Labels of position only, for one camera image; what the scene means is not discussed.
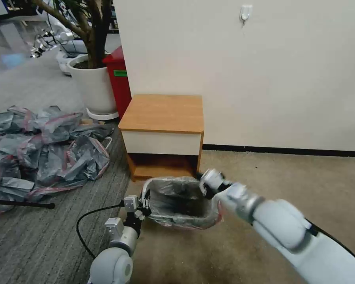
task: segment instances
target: green label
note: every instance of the green label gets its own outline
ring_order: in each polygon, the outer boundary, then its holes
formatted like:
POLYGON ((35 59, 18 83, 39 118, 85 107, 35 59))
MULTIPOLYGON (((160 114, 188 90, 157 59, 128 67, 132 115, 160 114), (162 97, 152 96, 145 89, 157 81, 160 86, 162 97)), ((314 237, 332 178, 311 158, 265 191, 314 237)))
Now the green label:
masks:
POLYGON ((116 77, 127 77, 126 70, 113 70, 116 77))

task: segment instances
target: floor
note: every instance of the floor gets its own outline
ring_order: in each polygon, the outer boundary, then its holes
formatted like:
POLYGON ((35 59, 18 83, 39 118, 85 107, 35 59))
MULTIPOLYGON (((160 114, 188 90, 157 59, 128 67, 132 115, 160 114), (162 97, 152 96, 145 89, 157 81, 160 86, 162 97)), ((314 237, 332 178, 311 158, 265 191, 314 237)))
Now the floor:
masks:
MULTIPOLYGON (((291 202, 355 253, 355 158, 203 151, 201 169, 207 168, 266 198, 291 202)), ((142 184, 130 183, 127 194, 138 194, 142 184)), ((145 221, 131 283, 304 281, 251 226, 225 213, 201 231, 145 221)))
MULTIPOLYGON (((0 22, 0 74, 32 60, 30 49, 36 35, 47 28, 39 16, 20 16, 0 22)), ((109 34, 106 50, 112 52, 121 44, 118 34, 109 34)))
MULTIPOLYGON (((120 44, 118 35, 111 35, 107 50, 120 44)), ((0 112, 11 105, 33 111, 50 105, 66 112, 84 111, 73 79, 59 70, 57 51, 0 70, 0 112)), ((0 284, 81 284, 88 280, 92 260, 76 235, 76 221, 85 212, 117 204, 129 182, 118 128, 113 139, 111 164, 102 178, 53 197, 54 210, 15 208, 0 215, 0 284)), ((107 246, 105 221, 116 215, 116 210, 104 211, 81 224, 82 235, 95 254, 107 246)))

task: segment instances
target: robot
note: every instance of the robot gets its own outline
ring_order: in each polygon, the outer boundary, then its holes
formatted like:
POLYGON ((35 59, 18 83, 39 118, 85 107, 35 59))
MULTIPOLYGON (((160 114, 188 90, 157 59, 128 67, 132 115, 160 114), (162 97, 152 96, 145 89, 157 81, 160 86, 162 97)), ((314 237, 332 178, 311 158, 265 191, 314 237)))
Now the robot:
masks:
MULTIPOLYGON (((47 5, 53 6, 53 0, 43 0, 47 5)), ((63 11, 64 17, 72 23, 76 23, 72 13, 66 9, 64 3, 60 3, 61 11, 63 11)), ((66 28, 59 20, 49 15, 45 11, 40 12, 36 9, 38 15, 46 20, 50 30, 45 31, 36 37, 34 46, 32 49, 33 57, 40 57, 42 53, 59 46, 59 51, 56 55, 59 68, 63 74, 71 76, 67 64, 74 58, 87 54, 87 48, 84 42, 79 39, 73 32, 66 28)))
MULTIPOLYGON (((220 202, 230 212, 249 223, 276 248, 308 283, 355 283, 355 255, 331 235, 305 219, 285 200, 266 200, 245 185, 227 181, 215 169, 198 174, 203 195, 220 202)), ((122 206, 127 218, 109 218, 109 248, 93 261, 89 284, 123 284, 133 271, 131 259, 141 223, 151 211, 149 196, 125 197, 122 206)))

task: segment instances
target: red trash can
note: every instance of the red trash can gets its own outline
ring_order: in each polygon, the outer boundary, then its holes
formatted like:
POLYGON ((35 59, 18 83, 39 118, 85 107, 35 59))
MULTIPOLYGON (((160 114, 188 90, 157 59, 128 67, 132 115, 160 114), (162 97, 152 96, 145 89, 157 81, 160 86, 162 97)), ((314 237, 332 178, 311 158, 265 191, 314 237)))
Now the red trash can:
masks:
POLYGON ((130 87, 127 79, 122 46, 113 51, 112 54, 105 57, 103 59, 103 63, 108 68, 109 79, 112 84, 118 115, 122 118, 131 101, 130 87))

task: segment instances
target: glossy floor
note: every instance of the glossy floor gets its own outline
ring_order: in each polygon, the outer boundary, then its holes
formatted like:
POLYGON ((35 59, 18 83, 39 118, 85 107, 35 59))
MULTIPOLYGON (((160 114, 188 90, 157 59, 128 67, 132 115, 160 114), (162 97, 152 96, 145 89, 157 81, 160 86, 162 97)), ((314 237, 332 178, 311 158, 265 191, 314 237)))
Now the glossy floor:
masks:
POLYGON ((0 22, 0 73, 29 60, 35 36, 46 27, 44 21, 0 22))

